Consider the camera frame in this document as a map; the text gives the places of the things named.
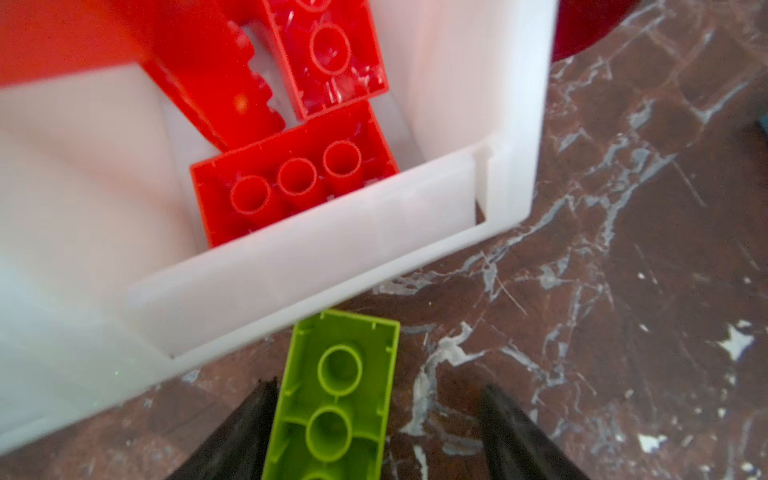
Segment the red spray bottle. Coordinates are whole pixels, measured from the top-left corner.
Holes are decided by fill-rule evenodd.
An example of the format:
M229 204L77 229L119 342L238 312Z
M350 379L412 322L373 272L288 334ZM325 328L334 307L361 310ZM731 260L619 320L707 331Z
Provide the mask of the red spray bottle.
M576 55L603 39L639 3L640 0L561 0L552 62Z

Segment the white right bin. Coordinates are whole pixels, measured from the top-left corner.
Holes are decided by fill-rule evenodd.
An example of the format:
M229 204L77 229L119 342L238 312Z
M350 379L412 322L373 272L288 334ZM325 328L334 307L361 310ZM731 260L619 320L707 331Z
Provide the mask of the white right bin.
M215 154L133 60L1 90L11 451L531 211L554 1L375 1L391 179L209 248Z

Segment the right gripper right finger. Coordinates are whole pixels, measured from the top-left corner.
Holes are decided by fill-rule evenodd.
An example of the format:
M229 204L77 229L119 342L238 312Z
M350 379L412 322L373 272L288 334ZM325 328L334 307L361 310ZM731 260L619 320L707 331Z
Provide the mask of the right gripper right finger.
M478 422L491 478L588 480L499 386L483 388Z

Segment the red lego studs up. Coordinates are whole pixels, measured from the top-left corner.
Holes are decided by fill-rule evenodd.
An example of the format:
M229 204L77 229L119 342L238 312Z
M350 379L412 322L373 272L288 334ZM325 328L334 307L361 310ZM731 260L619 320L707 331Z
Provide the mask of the red lego studs up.
M322 114L190 168L211 248L398 171L367 101Z

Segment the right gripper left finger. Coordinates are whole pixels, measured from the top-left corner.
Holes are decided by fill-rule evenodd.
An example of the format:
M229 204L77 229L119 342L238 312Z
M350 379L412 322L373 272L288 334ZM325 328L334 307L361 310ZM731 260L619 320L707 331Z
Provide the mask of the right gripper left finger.
M167 480L260 479L279 398L276 378L255 390Z

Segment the red lego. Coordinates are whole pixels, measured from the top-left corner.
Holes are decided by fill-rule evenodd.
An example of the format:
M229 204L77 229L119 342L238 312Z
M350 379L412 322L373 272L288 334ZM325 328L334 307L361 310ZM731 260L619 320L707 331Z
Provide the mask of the red lego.
M254 12L298 119L389 91L367 1L256 1Z
M282 131L254 47L217 1L4 1L2 86L137 63L222 151Z

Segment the red lego bottom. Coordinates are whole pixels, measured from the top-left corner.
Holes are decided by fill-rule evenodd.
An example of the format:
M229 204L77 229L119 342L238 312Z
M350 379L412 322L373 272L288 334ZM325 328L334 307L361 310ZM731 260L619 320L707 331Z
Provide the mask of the red lego bottom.
M389 91L367 1L256 1L254 12L298 119Z

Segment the green lego near bins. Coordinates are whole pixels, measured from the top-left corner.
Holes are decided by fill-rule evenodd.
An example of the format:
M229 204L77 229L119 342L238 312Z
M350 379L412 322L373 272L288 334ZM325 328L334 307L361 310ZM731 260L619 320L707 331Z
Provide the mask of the green lego near bins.
M263 478L380 477L399 335L339 310L295 325Z

